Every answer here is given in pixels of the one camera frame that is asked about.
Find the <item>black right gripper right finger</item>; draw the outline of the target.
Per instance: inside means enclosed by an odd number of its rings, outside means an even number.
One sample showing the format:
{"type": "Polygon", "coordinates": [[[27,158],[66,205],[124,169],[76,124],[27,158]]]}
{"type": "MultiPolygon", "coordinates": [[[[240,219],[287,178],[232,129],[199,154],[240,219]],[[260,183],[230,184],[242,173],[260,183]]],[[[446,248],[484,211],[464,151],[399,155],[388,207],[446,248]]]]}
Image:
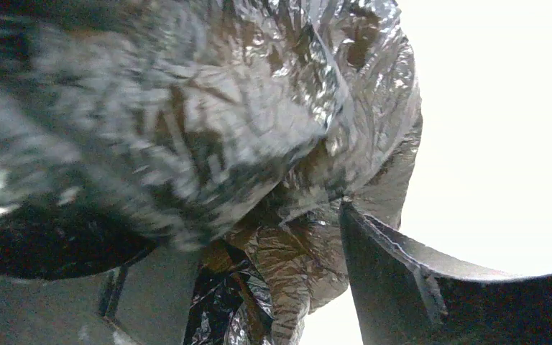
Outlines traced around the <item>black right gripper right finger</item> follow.
{"type": "Polygon", "coordinates": [[[350,202],[340,226],[365,344],[552,344],[552,274],[465,262],[350,202]]]}

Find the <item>black plastic trash bag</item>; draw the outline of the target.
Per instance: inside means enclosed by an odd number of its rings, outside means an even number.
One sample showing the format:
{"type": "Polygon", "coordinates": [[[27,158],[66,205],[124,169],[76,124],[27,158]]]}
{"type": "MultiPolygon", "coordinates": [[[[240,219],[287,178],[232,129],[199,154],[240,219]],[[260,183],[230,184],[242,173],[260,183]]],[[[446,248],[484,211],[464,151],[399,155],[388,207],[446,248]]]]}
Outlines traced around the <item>black plastic trash bag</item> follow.
{"type": "Polygon", "coordinates": [[[400,224],[423,120],[395,1],[0,1],[0,275],[198,253],[181,344],[298,344],[339,209],[400,224]]]}

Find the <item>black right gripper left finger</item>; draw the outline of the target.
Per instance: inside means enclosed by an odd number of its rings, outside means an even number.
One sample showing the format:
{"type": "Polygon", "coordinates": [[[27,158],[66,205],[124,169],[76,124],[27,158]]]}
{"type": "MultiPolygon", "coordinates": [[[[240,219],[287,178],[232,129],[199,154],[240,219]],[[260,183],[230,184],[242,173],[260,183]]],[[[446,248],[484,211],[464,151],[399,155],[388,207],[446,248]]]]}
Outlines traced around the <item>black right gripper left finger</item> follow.
{"type": "Polygon", "coordinates": [[[0,344],[181,344],[198,259],[164,245],[96,275],[0,275],[0,344]]]}

